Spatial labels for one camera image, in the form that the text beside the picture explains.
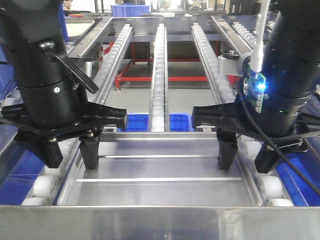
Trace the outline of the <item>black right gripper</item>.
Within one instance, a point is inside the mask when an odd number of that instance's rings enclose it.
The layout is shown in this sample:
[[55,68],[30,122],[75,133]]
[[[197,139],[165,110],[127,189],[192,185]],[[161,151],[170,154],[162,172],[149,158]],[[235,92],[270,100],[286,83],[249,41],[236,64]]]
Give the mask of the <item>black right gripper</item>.
[[[229,170],[237,155],[239,148],[236,133],[263,141],[254,164],[258,173],[267,174],[276,167],[281,157],[265,142],[266,139],[254,130],[253,124],[246,120],[245,115],[245,113],[239,113],[235,103],[195,106],[192,111],[192,126],[194,128],[201,125],[217,127],[220,170]],[[284,134],[280,129],[276,129],[279,126],[276,121],[271,120],[270,124],[274,134],[269,135],[268,138],[284,155],[291,152],[295,145],[294,140],[320,135],[320,119],[304,112]]]

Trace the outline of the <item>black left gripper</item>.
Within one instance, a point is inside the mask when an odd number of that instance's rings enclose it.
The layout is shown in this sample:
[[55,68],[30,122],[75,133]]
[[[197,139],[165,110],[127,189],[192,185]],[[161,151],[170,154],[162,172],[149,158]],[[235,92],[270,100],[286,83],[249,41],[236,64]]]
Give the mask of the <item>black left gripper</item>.
[[57,142],[79,137],[80,153],[87,170],[99,163],[99,144],[103,127],[125,130],[127,110],[88,102],[79,118],[61,126],[38,126],[32,121],[24,104],[4,106],[0,122],[18,128],[14,141],[36,155],[48,168],[58,168],[63,155]]

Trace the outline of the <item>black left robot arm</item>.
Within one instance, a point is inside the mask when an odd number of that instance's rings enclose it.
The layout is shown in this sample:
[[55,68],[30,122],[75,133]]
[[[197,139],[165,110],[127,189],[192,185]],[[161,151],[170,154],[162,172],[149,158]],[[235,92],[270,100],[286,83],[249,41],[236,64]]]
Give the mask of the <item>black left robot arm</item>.
[[99,87],[68,57],[58,0],[3,0],[0,45],[12,65],[23,102],[5,106],[2,124],[17,127],[14,140],[47,167],[63,160],[59,142],[78,138],[84,165],[99,162],[103,128],[126,127],[127,111],[88,101]]

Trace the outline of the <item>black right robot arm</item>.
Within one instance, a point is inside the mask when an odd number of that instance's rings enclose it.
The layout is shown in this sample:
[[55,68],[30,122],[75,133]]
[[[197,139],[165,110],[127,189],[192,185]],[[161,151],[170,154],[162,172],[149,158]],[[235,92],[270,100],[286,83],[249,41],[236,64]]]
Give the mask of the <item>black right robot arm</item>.
[[218,165],[228,170],[238,151],[236,134],[259,141],[267,136],[283,154],[304,153],[307,137],[320,133],[318,117],[302,113],[320,76],[320,3],[280,0],[279,13],[264,49],[262,74],[268,98],[257,112],[244,82],[233,103],[193,108],[194,126],[217,128]]

